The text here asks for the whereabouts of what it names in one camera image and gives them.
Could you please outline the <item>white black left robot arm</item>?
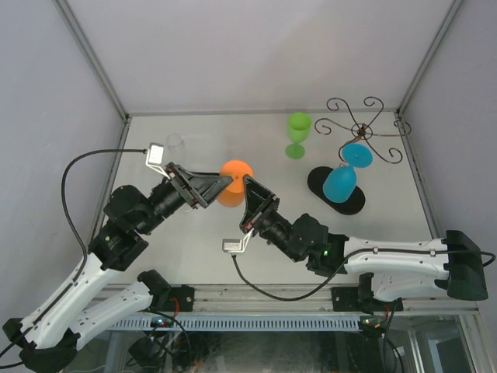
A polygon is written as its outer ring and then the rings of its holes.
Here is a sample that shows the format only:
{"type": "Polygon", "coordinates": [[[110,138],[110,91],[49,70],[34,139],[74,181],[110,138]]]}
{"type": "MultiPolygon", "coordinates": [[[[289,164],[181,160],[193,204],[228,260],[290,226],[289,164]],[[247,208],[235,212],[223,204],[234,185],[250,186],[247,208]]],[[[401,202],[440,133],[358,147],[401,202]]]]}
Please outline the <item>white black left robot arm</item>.
{"type": "Polygon", "coordinates": [[[156,270],[140,273],[124,291],[88,309],[87,304],[144,252],[144,240],[184,204],[209,207],[232,183],[230,176],[193,173],[169,163],[165,177],[146,197],[135,186],[113,191],[107,223],[90,242],[64,283],[35,311],[2,327],[20,364],[34,372],[58,372],[95,336],[122,318],[170,301],[170,284],[156,270]]]}

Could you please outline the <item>orange plastic wine glass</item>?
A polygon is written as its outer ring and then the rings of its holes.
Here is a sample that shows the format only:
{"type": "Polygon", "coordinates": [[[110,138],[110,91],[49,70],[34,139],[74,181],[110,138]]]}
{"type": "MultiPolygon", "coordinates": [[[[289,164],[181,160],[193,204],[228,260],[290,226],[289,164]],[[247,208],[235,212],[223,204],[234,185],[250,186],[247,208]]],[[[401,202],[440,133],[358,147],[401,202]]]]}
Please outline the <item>orange plastic wine glass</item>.
{"type": "Polygon", "coordinates": [[[224,207],[237,207],[245,199],[244,176],[253,177],[252,168],[241,160],[226,162],[220,171],[221,176],[230,176],[232,182],[217,198],[217,202],[224,207]]]}

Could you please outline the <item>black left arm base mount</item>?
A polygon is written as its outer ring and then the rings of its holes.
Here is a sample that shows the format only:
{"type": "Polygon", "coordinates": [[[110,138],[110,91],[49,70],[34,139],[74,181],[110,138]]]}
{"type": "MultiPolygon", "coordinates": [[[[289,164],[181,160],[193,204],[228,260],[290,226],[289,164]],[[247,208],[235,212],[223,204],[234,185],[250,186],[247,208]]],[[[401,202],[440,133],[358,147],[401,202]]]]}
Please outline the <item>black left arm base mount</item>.
{"type": "Polygon", "coordinates": [[[160,312],[178,315],[181,312],[192,312],[195,301],[195,288],[188,285],[172,287],[165,300],[155,308],[160,312]]]}

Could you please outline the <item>blue plastic wine glass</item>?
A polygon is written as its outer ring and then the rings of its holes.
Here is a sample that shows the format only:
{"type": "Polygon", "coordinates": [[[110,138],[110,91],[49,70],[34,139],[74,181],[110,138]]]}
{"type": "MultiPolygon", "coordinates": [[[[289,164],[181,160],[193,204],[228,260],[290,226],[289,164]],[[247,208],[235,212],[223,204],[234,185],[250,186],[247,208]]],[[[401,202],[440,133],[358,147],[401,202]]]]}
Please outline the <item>blue plastic wine glass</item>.
{"type": "Polygon", "coordinates": [[[346,202],[356,188],[356,169],[363,169],[373,161],[368,148],[361,144],[346,145],[341,151],[343,165],[333,169],[323,183],[325,197],[333,203],[346,202]]]}

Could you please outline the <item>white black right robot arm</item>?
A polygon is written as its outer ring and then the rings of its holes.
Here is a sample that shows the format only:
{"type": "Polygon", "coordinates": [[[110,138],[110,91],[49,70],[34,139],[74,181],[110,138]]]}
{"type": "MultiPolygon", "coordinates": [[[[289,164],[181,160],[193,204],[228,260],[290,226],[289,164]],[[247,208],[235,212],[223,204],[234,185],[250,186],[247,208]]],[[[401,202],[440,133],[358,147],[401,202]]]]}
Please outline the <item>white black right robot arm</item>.
{"type": "Polygon", "coordinates": [[[278,211],[280,200],[250,176],[244,176],[245,213],[240,229],[258,235],[294,262],[304,261],[329,283],[338,274],[357,274],[358,304],[373,310],[402,298],[441,294],[470,302],[488,299],[485,252],[462,231],[418,242],[382,242],[332,234],[309,214],[289,222],[278,211]]]}

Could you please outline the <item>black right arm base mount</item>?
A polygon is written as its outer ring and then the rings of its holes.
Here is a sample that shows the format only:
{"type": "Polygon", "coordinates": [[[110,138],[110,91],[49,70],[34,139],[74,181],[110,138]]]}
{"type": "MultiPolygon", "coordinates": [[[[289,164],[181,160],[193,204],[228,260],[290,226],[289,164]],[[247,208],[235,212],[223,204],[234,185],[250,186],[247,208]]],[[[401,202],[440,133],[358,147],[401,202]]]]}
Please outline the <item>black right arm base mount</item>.
{"type": "Polygon", "coordinates": [[[404,309],[402,301],[383,302],[374,298],[372,291],[361,290],[359,287],[333,287],[331,289],[333,310],[335,312],[375,312],[404,309]]]}

